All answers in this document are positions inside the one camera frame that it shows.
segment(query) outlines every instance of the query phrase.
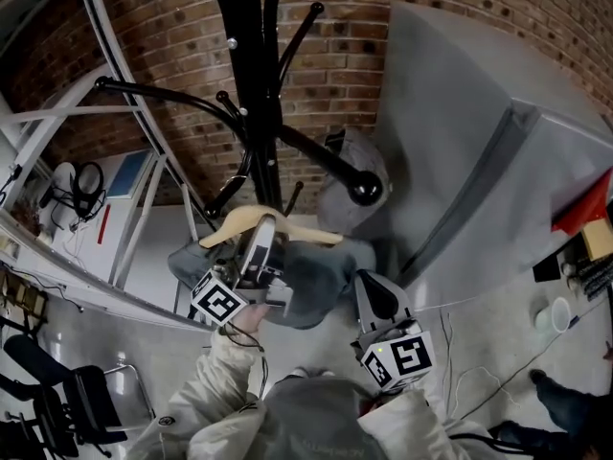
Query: coat rack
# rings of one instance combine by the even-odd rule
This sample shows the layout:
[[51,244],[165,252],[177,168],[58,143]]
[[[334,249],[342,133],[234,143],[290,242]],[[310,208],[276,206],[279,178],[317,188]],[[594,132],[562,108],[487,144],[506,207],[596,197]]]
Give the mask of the coat rack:
[[[225,26],[228,48],[237,85],[238,107],[226,91],[217,101],[225,108],[173,90],[102,77],[96,81],[101,91],[134,94],[187,104],[218,118],[242,143],[244,154],[233,175],[217,197],[206,204],[205,214],[217,218],[222,208],[244,184],[248,175],[254,181],[256,197],[263,204],[283,212],[281,183],[277,165],[276,138],[301,151],[312,162],[346,186],[353,202],[362,206],[376,203],[383,192],[380,179],[372,172],[358,171],[338,156],[283,124],[281,88],[285,74],[308,30],[324,6],[311,5],[304,22],[279,58],[277,9],[279,0],[217,0]],[[295,198],[302,187],[296,185]]]

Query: white jacket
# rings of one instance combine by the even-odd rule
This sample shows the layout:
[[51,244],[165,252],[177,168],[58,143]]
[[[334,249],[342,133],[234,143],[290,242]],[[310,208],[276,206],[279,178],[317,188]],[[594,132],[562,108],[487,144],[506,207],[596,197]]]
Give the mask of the white jacket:
[[[233,336],[251,344],[246,336]],[[251,366],[260,353],[242,348],[214,333],[208,356],[196,362],[195,379],[170,399],[165,413],[154,420],[130,450],[127,460],[245,458],[264,421],[266,404],[247,393]],[[504,460],[483,443],[449,440],[449,435],[488,436],[470,422],[438,420],[421,390],[402,393],[358,419],[389,460]]]

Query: clothes hanger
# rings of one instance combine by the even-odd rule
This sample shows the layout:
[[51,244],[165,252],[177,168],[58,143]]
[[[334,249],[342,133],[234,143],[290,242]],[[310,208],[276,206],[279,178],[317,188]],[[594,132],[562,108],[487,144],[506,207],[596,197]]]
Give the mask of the clothes hanger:
[[343,240],[342,235],[295,225],[283,214],[279,213],[277,210],[269,208],[268,206],[249,205],[239,206],[228,213],[228,216],[223,221],[221,227],[215,233],[202,239],[200,241],[200,245],[204,248],[210,249],[211,247],[225,242],[236,235],[240,235],[247,230],[255,228],[258,226],[261,217],[264,215],[272,215],[275,217],[278,232],[284,232],[299,241],[336,245]]

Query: tile floor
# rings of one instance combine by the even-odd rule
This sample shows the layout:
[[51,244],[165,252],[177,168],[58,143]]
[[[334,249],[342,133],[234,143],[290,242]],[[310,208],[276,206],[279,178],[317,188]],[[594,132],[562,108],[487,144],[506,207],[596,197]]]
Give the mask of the tile floor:
[[[485,366],[493,375],[505,380],[545,349],[551,336],[536,332],[531,321],[531,308],[535,301],[551,300],[556,296],[567,297],[576,314],[598,307],[582,317],[542,357],[509,383],[507,389],[516,404],[505,394],[498,393],[471,414],[470,419],[494,426],[509,418],[529,426],[554,429],[528,381],[527,372],[532,367],[542,368],[556,380],[579,390],[594,394],[608,392],[611,367],[602,360],[602,355],[605,341],[611,340],[611,322],[605,296],[588,305],[571,296],[561,282],[535,284],[529,272],[472,301],[420,314],[421,325],[432,333],[438,361],[436,389],[444,396],[449,379],[445,381],[443,393],[442,377],[447,354],[441,319],[448,330],[451,320],[453,374],[449,412],[456,408],[455,390],[463,372]],[[41,342],[53,356],[69,367],[93,363],[109,369],[119,362],[134,364],[143,376],[158,415],[163,412],[172,392],[190,376],[193,363],[200,353],[206,351],[203,347],[209,342],[204,333],[135,322],[95,310],[79,314],[72,305],[58,299],[50,305],[49,320],[50,323],[43,328]],[[270,366],[268,387],[299,364],[329,368],[338,375],[372,386],[349,347],[356,333],[352,310],[347,305],[340,306],[320,326],[309,331],[293,331],[264,323],[261,343],[266,348]],[[0,371],[13,379],[32,381],[5,354],[0,354]],[[124,392],[122,401],[138,400],[138,394],[129,392],[132,389],[126,385],[128,378],[113,380],[109,381],[109,388]],[[252,390],[259,389],[260,380],[261,369],[257,365],[250,381]],[[470,411],[496,386],[495,379],[482,369],[468,372],[462,378],[458,393],[460,403],[454,417]],[[4,410],[23,412],[26,417],[32,415],[23,403],[0,392],[0,412]],[[110,448],[114,458],[122,458],[129,444],[128,441]],[[101,457],[91,448],[81,448],[81,458]]]

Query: person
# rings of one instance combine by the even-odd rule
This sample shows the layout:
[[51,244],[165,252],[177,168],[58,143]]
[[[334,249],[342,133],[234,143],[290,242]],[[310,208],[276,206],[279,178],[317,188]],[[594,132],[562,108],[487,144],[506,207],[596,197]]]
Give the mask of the person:
[[263,351],[257,329],[266,312],[246,307],[213,333],[195,378],[172,396],[128,460],[504,460],[481,442],[451,440],[489,435],[472,422],[441,422],[418,388],[378,404],[349,379],[299,369],[257,400],[247,392],[248,377]]
[[[613,347],[607,342],[603,357],[613,361]],[[611,396],[597,397],[563,387],[542,370],[531,370],[536,396],[547,408],[554,424],[565,432],[550,432],[505,421],[489,430],[494,438],[527,447],[539,447],[558,458],[600,460],[612,458],[610,435]]]

